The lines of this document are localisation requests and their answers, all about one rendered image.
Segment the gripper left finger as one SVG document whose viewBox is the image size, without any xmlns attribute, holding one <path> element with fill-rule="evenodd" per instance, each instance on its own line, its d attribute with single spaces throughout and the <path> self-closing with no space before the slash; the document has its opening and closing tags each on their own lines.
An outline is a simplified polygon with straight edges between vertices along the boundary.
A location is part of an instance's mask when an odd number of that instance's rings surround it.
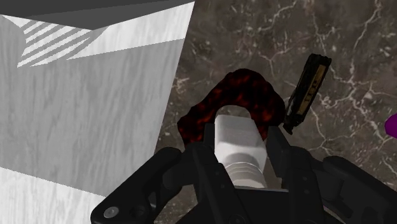
<svg viewBox="0 0 397 224">
<path fill-rule="evenodd" d="M 194 185 L 197 205 L 175 224 L 248 224 L 248 216 L 224 168 L 214 155 L 215 126 L 185 151 L 166 147 L 110 193 L 90 215 L 91 224 L 154 224 L 186 185 Z"/>
</svg>

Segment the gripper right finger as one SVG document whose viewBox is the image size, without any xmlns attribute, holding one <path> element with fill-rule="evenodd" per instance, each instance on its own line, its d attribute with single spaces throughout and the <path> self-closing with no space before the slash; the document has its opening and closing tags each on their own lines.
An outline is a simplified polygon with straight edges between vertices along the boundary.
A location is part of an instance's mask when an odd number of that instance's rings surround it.
<svg viewBox="0 0 397 224">
<path fill-rule="evenodd" d="M 397 224 L 397 192 L 347 159 L 319 161 L 274 126 L 266 148 L 289 193 L 291 224 Z"/>
</svg>

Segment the white ribbed bottle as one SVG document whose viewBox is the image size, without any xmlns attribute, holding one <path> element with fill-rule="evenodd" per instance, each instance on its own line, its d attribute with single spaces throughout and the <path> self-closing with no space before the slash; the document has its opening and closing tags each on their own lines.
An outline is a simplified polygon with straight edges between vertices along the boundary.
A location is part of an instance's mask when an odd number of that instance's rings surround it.
<svg viewBox="0 0 397 224">
<path fill-rule="evenodd" d="M 265 143 L 251 118 L 218 115 L 215 119 L 214 153 L 235 186 L 266 188 L 263 171 Z"/>
</svg>

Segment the black and gold flat bar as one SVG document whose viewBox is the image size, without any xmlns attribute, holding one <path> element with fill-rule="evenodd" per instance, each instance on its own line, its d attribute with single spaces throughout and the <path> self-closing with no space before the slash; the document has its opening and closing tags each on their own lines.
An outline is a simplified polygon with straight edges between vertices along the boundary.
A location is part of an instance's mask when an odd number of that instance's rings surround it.
<svg viewBox="0 0 397 224">
<path fill-rule="evenodd" d="M 286 106 L 283 128 L 288 134 L 292 135 L 293 129 L 305 120 L 331 62 L 331 58 L 320 54 L 312 53 L 309 55 L 300 79 Z"/>
</svg>

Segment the purple rounded object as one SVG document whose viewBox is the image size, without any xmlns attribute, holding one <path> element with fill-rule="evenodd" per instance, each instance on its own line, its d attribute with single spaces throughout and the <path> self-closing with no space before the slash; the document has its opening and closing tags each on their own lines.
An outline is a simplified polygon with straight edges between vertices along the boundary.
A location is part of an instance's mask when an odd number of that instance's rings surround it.
<svg viewBox="0 0 397 224">
<path fill-rule="evenodd" d="M 387 135 L 397 139 L 397 113 L 385 121 L 384 129 Z"/>
</svg>

